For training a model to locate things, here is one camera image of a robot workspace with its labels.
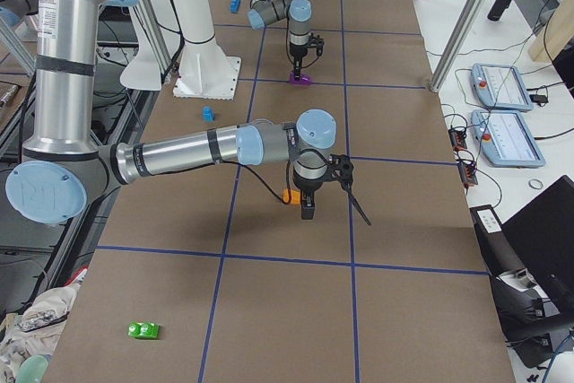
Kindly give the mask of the purple trapezoid block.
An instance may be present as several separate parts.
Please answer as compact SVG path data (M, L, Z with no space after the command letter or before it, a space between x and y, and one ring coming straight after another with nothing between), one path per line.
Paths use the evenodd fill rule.
M312 84L312 80L306 74L295 74L294 71L291 71L289 76L289 83L292 85L309 86Z

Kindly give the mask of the orange trapezoid block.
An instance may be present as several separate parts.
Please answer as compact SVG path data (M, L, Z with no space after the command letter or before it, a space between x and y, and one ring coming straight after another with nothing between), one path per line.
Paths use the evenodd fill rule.
M287 205L299 205L301 200L301 193L298 190L285 188L283 190L283 201Z

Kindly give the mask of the long blue brick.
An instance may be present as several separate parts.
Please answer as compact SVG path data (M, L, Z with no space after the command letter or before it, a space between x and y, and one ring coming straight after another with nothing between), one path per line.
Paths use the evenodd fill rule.
M230 12L238 13L240 8L241 0L230 0Z

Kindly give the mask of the small blue block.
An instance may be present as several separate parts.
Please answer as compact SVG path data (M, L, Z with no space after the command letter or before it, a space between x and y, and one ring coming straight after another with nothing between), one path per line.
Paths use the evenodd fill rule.
M209 106L203 107L202 116L203 116L204 121L206 121L206 122L213 122L215 119L213 109Z

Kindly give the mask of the far teach pendant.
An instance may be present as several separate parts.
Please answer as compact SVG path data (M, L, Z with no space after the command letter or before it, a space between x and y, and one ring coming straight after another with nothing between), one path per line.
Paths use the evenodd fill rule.
M522 112L534 108L516 66L476 63L471 69L471 84L474 95L486 108Z

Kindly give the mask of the teach pendant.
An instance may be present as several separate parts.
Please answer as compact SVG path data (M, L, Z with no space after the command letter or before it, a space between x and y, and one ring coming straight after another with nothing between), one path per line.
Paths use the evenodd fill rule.
M545 158L516 110L476 109L471 125L479 150L498 168L540 168Z
M471 69L471 84L474 95L486 108L522 112L534 108L516 66L476 63Z

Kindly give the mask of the near teach pendant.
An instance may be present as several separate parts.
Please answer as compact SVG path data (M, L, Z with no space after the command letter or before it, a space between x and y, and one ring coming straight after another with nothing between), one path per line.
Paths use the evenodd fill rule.
M471 125L479 150L498 168L540 168L545 158L516 110L476 109Z

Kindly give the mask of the green brick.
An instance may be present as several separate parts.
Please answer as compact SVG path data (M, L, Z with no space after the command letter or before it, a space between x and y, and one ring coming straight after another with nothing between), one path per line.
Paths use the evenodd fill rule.
M142 340L157 340L159 338L161 326L157 323L144 321L144 322L131 322L127 327L127 334L135 339Z

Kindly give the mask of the black laptop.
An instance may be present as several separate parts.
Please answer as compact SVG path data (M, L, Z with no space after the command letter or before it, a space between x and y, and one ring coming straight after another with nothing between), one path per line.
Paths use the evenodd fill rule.
M470 210L508 345L528 368L573 346L573 182L562 176L502 222Z

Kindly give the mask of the crumpled patterned cloth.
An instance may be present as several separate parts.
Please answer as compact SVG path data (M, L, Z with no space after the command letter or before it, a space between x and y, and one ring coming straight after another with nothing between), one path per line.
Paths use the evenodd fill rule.
M8 324L1 341L2 382L15 382L23 362L31 356L54 353L78 291L72 285L45 291Z

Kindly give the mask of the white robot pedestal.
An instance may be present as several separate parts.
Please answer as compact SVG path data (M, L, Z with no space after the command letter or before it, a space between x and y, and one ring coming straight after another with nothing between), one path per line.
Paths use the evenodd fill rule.
M185 45L174 95L231 100L241 59L225 55L215 38L208 0L173 0Z

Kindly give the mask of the aluminium frame post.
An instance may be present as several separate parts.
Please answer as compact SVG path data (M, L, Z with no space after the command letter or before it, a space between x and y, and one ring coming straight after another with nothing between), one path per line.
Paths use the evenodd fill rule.
M460 53L460 49L472 28L483 2L484 0L466 0L448 43L443 50L439 63L431 77L429 87L432 92L438 93L442 84L445 82L448 72Z

